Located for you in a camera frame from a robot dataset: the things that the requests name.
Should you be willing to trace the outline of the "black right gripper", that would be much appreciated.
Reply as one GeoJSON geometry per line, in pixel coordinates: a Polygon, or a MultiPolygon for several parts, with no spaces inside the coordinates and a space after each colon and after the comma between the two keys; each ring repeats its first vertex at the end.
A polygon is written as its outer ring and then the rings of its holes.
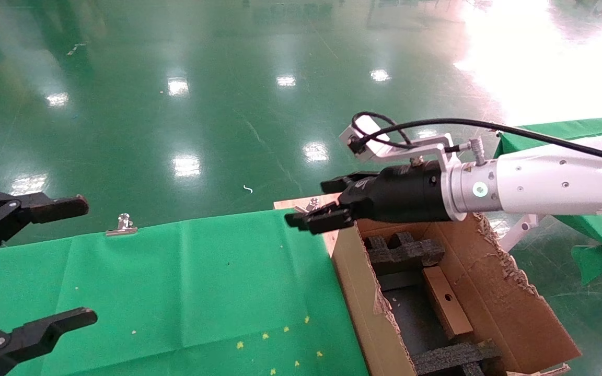
{"type": "Polygon", "coordinates": [[[316,235],[351,228],[357,219],[390,224],[450,220],[436,161],[346,174],[322,181],[320,188],[325,194],[341,193],[341,203],[287,213],[289,228],[316,235]]]}

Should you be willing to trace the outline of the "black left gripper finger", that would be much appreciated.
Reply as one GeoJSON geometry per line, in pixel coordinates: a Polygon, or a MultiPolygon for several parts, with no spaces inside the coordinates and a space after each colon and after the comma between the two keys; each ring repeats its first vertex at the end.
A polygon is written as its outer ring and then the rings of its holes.
{"type": "Polygon", "coordinates": [[[51,353],[67,332],[98,321],[91,309],[73,309],[31,321],[5,333],[0,330],[0,375],[7,375],[22,362],[51,353]]]}
{"type": "Polygon", "coordinates": [[[42,192],[17,196],[0,192],[0,247],[29,224],[85,216],[89,209],[81,195],[52,199],[42,192]]]}

